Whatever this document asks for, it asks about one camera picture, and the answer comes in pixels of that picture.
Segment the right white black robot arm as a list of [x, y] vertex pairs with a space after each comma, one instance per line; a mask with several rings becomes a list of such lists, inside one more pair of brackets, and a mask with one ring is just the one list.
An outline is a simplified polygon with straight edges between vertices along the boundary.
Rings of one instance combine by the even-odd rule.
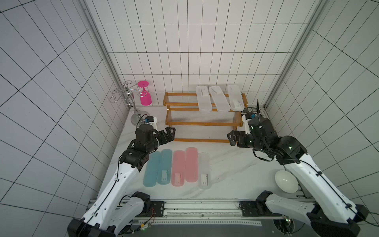
[[306, 203], [263, 191], [256, 198], [259, 212], [292, 217], [311, 226], [321, 237], [357, 237], [361, 231], [358, 223], [366, 221], [369, 210], [343, 195], [295, 137], [279, 137], [270, 120], [262, 115], [248, 113], [243, 119], [245, 130], [231, 131], [230, 145], [265, 153], [268, 162], [284, 166], [315, 199], [314, 203]]

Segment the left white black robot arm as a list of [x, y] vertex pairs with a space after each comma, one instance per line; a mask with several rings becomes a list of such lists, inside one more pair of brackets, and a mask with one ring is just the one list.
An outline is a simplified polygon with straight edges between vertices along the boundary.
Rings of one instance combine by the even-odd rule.
[[129, 201], [117, 209], [124, 192], [134, 177], [142, 170], [150, 155], [159, 146], [174, 141], [176, 129], [167, 127], [157, 131], [155, 125], [142, 124], [136, 137], [117, 160], [117, 167], [110, 182], [96, 202], [81, 219], [73, 219], [68, 225], [70, 237], [115, 237], [136, 216], [150, 212], [148, 194], [135, 192]]

